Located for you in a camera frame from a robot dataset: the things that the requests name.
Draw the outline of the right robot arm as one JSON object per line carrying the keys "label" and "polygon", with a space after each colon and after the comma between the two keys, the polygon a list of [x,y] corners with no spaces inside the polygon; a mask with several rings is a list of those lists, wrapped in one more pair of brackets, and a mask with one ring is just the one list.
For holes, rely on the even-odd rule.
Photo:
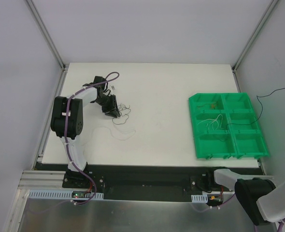
{"label": "right robot arm", "polygon": [[210,169],[205,180],[209,190],[221,186],[233,190],[254,225],[285,225],[285,181],[275,185],[261,175],[242,175],[223,167]]}

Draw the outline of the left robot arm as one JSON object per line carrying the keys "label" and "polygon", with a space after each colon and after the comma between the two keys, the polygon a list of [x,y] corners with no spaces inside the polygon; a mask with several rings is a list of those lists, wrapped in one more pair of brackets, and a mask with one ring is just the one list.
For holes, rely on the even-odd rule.
{"label": "left robot arm", "polygon": [[83,109],[88,104],[97,103],[106,116],[119,118],[116,96],[108,90],[108,83],[118,77],[118,72],[111,72],[107,77],[95,76],[93,82],[84,84],[69,97],[57,96],[54,99],[50,128],[64,146],[68,160],[66,173],[73,177],[79,188],[87,187],[91,179],[80,144],[84,126]]}

